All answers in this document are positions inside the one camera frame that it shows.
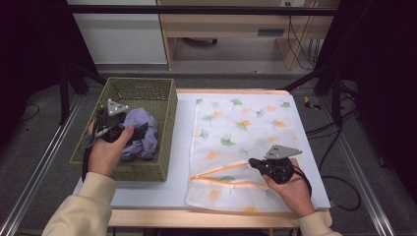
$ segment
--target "green plastic basket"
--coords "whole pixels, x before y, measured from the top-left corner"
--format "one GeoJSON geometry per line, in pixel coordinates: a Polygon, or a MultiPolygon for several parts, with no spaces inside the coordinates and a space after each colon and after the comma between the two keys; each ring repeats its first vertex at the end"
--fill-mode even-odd
{"type": "Polygon", "coordinates": [[[121,181],[165,181],[168,174],[171,153],[172,132],[178,102],[174,80],[149,78],[110,78],[98,99],[97,105],[82,134],[71,164],[83,166],[84,152],[88,143],[88,126],[93,114],[101,106],[107,106],[111,99],[129,109],[144,108],[157,122],[157,147],[153,160],[137,159],[133,162],[119,162],[113,178],[121,181]]]}

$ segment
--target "black tripod leg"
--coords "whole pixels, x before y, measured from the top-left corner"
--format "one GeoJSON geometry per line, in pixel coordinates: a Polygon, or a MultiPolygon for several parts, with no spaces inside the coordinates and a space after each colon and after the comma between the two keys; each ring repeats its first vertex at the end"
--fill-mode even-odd
{"type": "Polygon", "coordinates": [[[68,80],[65,67],[62,68],[59,76],[59,88],[61,94],[61,121],[59,124],[62,125],[70,114],[70,98],[68,94],[68,80]]]}
{"type": "Polygon", "coordinates": [[[340,79],[340,73],[338,71],[335,71],[334,73],[335,75],[334,75],[334,81],[333,81],[331,115],[337,127],[341,127],[341,123],[343,122],[341,118],[341,113],[340,113],[341,79],[340,79]]]}

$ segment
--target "sleeve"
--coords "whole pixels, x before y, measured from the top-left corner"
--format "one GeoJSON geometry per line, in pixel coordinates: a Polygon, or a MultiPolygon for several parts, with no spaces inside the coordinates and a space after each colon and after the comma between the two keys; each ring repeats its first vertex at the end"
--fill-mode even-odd
{"type": "Polygon", "coordinates": [[[320,211],[299,218],[298,222],[304,236],[341,236],[328,227],[325,214],[320,211]]]}
{"type": "Polygon", "coordinates": [[[105,235],[115,192],[114,180],[89,172],[81,190],[58,207],[42,235],[105,235]]]}

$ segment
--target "purple fabric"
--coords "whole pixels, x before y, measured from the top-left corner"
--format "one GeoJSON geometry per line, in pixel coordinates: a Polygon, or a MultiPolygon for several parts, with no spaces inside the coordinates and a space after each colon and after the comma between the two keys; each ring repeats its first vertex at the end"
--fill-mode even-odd
{"type": "Polygon", "coordinates": [[[137,158],[152,159],[157,145],[157,124],[153,116],[143,108],[131,110],[125,119],[125,127],[141,127],[146,122],[149,123],[148,130],[142,140],[133,141],[129,146],[125,146],[122,151],[122,161],[132,161],[137,158]]]}

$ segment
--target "gray floor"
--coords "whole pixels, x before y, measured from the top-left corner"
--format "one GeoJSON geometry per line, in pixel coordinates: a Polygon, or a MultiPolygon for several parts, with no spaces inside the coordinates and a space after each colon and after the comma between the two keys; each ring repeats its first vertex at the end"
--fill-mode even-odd
{"type": "MultiPolygon", "coordinates": [[[[295,68],[287,71],[277,53],[273,40],[219,40],[213,46],[205,42],[180,40],[173,68],[170,72],[159,70],[123,71],[114,74],[106,71],[108,76],[149,76],[171,77],[176,79],[177,88],[241,88],[241,89],[275,89],[281,88],[301,78],[307,70],[295,68]]],[[[87,79],[89,93],[84,96],[79,112],[74,118],[70,132],[52,161],[49,172],[44,176],[42,185],[37,190],[25,216],[20,230],[41,229],[50,215],[65,197],[72,194],[74,185],[80,176],[78,170],[69,165],[73,148],[89,118],[90,111],[96,103],[101,86],[87,79]]],[[[322,127],[329,123],[325,111],[304,106],[304,96],[308,95],[312,104],[326,106],[327,95],[315,97],[311,81],[292,94],[306,131],[322,127]]],[[[60,119],[59,89],[51,87],[35,93],[28,103],[39,106],[39,112],[26,122],[21,122],[10,142],[1,151],[0,156],[0,220],[3,222],[18,201],[26,183],[42,158],[43,153],[58,128],[60,119]]],[[[347,112],[354,108],[350,99],[343,102],[347,112]]],[[[30,117],[36,110],[28,106],[25,117],[30,117]]],[[[331,133],[332,129],[317,136],[331,133]]],[[[362,124],[355,117],[343,123],[342,136],[348,142],[356,159],[365,172],[375,195],[395,235],[417,235],[417,208],[406,194],[393,170],[381,168],[372,142],[369,140],[362,124]]],[[[334,135],[319,139],[310,139],[310,145],[319,163],[334,135]]],[[[333,175],[354,184],[352,173],[346,164],[340,143],[331,149],[322,169],[323,175],[333,175]]],[[[356,205],[355,192],[337,180],[325,179],[325,186],[330,198],[343,207],[356,205]]],[[[361,205],[355,211],[346,211],[334,206],[330,209],[333,219],[332,228],[343,235],[379,235],[369,207],[361,205]]]]}

